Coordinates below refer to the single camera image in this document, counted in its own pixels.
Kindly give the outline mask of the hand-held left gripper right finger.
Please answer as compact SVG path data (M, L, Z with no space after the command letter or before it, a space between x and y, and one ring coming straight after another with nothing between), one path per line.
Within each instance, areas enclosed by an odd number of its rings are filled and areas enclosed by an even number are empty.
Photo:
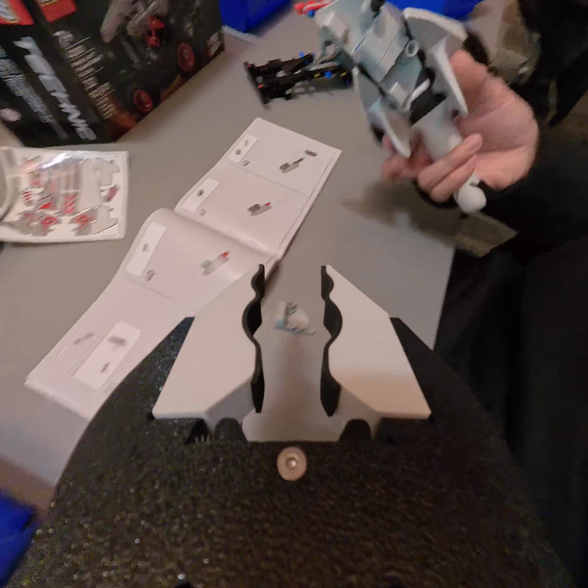
M423 420L431 415L389 314L332 266L320 269L329 339L322 354L320 401L331 419Z

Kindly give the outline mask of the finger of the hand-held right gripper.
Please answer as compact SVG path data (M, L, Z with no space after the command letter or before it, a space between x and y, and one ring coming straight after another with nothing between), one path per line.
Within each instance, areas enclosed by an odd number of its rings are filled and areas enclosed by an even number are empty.
M333 1L316 13L321 48L355 55L368 32L367 1Z
M377 87L365 89L365 114L369 126L378 136L389 139L395 151L407 159L411 155L409 106L412 94L404 87L382 92Z

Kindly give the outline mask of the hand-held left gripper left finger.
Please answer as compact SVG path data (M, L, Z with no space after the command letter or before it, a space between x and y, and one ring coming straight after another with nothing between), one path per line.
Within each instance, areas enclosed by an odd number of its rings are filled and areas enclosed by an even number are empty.
M195 314L152 408L155 419L242 423L262 411L265 379L254 335L264 295L265 267L259 264Z

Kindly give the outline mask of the blue plastic bin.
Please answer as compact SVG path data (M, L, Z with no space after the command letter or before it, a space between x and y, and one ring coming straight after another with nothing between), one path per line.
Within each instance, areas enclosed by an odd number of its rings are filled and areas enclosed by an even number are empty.
M481 1L390 1L399 9L420 8L464 20ZM278 11L298 1L219 1L222 23L239 32L250 32Z

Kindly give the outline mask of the grey toy connector piece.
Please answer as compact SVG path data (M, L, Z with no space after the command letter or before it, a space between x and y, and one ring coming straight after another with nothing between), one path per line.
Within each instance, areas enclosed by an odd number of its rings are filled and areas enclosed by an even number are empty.
M276 329L291 334L313 335L316 331L310 326L305 310L292 302L280 301L276 307Z

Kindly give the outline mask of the white instruction booklet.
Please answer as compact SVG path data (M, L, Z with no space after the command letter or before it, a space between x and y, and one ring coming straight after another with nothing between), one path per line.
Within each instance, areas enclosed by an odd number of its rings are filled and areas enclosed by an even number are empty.
M251 268L275 268L341 155L255 119L174 210L147 218L106 289L25 387L89 421L182 320Z

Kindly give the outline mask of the person's right forearm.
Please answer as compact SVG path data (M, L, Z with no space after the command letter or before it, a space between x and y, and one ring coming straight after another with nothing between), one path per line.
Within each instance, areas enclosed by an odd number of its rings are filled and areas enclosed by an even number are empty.
M483 219L465 230L479 256L499 249L544 252L587 236L587 129L539 128L537 154L524 178L503 190L481 184Z

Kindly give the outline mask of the person's right hand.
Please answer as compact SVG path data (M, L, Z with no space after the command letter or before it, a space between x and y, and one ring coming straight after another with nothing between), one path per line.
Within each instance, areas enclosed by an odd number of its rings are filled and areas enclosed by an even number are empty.
M489 187L503 190L530 171L539 144L533 111L504 81L464 50L450 59L469 113L456 125L463 143L434 161L420 140L411 157L402 158L385 138L390 151L381 169L385 180L413 180L432 201L446 202L472 174Z

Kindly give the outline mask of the black toy chassis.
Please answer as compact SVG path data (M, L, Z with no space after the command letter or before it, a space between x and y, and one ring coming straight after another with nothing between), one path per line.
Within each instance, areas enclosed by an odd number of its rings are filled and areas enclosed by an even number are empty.
M300 94L343 89L352 85L352 74L334 58L317 58L301 53L292 59L273 59L255 64L244 61L243 68L261 105L275 100L291 100Z

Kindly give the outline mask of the person's dark clothing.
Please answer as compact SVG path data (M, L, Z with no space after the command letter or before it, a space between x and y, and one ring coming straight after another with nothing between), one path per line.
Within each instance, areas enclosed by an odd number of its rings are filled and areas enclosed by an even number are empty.
M587 587L587 236L455 253L435 351L497 423L550 546Z

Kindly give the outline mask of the toy sticker sheet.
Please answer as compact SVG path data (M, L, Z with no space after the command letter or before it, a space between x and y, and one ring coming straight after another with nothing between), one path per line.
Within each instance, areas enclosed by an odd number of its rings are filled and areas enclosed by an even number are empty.
M76 243L126 235L127 151L1 148L1 242Z

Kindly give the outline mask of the black toy set box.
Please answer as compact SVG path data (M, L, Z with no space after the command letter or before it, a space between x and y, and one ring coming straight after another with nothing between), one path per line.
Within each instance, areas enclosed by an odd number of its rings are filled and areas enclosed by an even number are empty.
M219 1L1 1L1 125L115 142L224 50Z

